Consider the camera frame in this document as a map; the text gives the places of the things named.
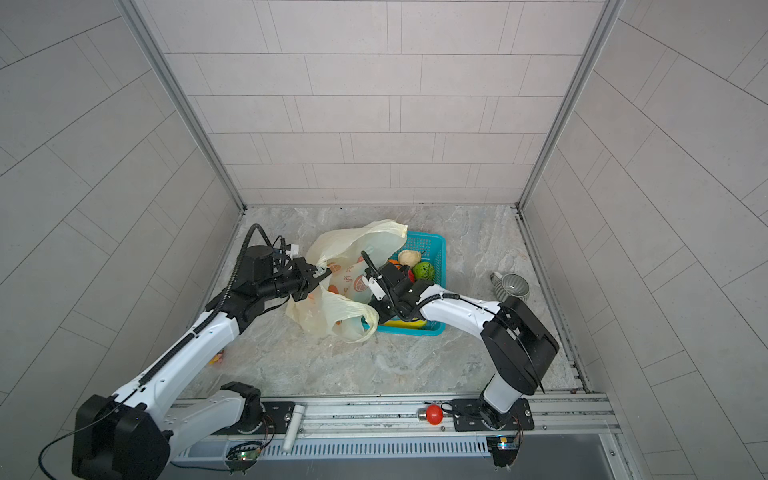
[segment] white plastic bag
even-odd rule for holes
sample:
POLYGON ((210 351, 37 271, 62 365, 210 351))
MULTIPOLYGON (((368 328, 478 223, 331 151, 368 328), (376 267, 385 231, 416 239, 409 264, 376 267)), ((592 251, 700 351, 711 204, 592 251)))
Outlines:
POLYGON ((381 266, 406 243, 407 233, 407 225, 381 220, 320 235, 304 257, 333 273, 305 300, 288 300, 286 315, 317 336, 334 334, 351 343, 370 338, 379 325, 379 314, 368 305, 372 294, 362 282, 366 263, 360 251, 365 250, 373 264, 381 266), (369 326, 367 331, 361 318, 369 326))

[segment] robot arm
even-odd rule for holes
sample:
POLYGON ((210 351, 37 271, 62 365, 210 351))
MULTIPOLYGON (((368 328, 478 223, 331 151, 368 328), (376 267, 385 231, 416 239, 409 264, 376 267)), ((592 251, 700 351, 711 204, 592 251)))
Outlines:
MULTIPOLYGON (((284 242, 272 248, 258 225, 250 228, 227 287, 182 338, 112 396, 94 395, 80 407, 72 454, 75 475, 88 480, 151 480, 169 460, 219 429, 234 426, 250 433, 260 426, 260 391, 238 382, 222 386, 207 401, 187 409, 183 418, 168 417, 167 411, 217 352, 257 316, 276 308, 265 310, 267 300, 289 295, 304 300, 330 275, 330 270, 318 270, 287 252, 284 242), (256 228, 266 245, 248 247, 256 228)), ((391 263, 379 272, 365 252, 362 256, 369 264, 367 283, 376 297, 371 304, 381 323, 394 316, 432 319, 483 341, 497 372, 481 395, 479 414, 488 427, 502 428, 512 404, 534 393, 559 348, 536 316, 519 299, 470 299, 425 280, 413 283, 407 270, 391 263)))

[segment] green ball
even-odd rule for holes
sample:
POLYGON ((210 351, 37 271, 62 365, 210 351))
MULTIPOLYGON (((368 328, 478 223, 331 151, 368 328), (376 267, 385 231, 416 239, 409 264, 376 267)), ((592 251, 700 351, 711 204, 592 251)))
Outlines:
POLYGON ((435 267, 433 267, 430 262, 417 263, 413 267, 413 276, 416 277, 417 280, 429 280, 430 282, 434 282, 435 267))

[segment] black cable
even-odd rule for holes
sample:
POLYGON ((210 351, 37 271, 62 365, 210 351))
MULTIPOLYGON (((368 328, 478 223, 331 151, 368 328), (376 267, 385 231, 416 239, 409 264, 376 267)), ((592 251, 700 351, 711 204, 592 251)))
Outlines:
POLYGON ((77 430, 74 430, 73 432, 69 432, 69 433, 68 433, 68 434, 66 434, 66 435, 62 435, 62 436, 60 436, 59 438, 55 439, 53 442, 50 442, 50 443, 48 443, 48 444, 47 444, 45 447, 43 447, 43 448, 42 448, 42 450, 40 451, 40 454, 38 455, 38 467, 40 467, 40 471, 41 471, 41 472, 43 472, 43 473, 45 474, 45 476, 46 476, 46 477, 48 477, 48 478, 50 478, 51 480, 56 480, 56 477, 54 477, 53 475, 51 475, 51 474, 48 472, 48 470, 46 470, 46 469, 45 469, 45 467, 43 466, 43 457, 45 456, 45 453, 48 451, 48 449, 49 449, 49 448, 51 448, 51 445, 53 445, 53 444, 55 444, 56 442, 59 442, 59 441, 61 441, 61 440, 63 440, 63 439, 66 439, 66 438, 67 438, 68 436, 70 436, 70 435, 74 435, 75 433, 78 433, 78 432, 82 432, 82 431, 83 431, 83 430, 85 430, 85 429, 89 429, 90 427, 92 427, 92 426, 96 425, 97 423, 99 423, 101 420, 104 420, 104 419, 106 419, 108 416, 112 415, 112 414, 113 414, 113 413, 115 413, 115 412, 116 412, 116 411, 117 411, 117 410, 118 410, 120 407, 122 407, 122 406, 123 406, 123 405, 124 405, 124 404, 125 404, 125 403, 128 401, 128 399, 129 399, 130 397, 134 396, 134 394, 135 394, 136 392, 138 392, 138 390, 137 390, 137 389, 136 389, 136 390, 134 390, 133 392, 131 392, 131 394, 130 394, 130 395, 128 395, 127 397, 125 397, 125 400, 123 400, 122 402, 118 403, 118 406, 114 407, 114 408, 113 408, 112 410, 110 410, 110 411, 109 411, 109 413, 107 413, 106 415, 104 415, 104 416, 102 416, 102 417, 100 417, 100 418, 98 418, 98 419, 95 419, 93 422, 91 422, 91 423, 87 424, 85 427, 79 428, 79 429, 77 429, 77 430))

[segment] white cylinder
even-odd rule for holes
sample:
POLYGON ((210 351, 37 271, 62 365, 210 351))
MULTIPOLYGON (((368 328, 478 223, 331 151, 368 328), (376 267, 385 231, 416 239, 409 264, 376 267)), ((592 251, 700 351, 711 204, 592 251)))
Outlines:
POLYGON ((304 418, 304 410, 306 410, 304 405, 293 406, 293 413, 291 414, 290 423, 288 424, 288 432, 286 432, 286 437, 283 439, 283 451, 285 453, 290 452, 293 448, 293 443, 296 441, 296 435, 299 433, 301 419, 304 418))

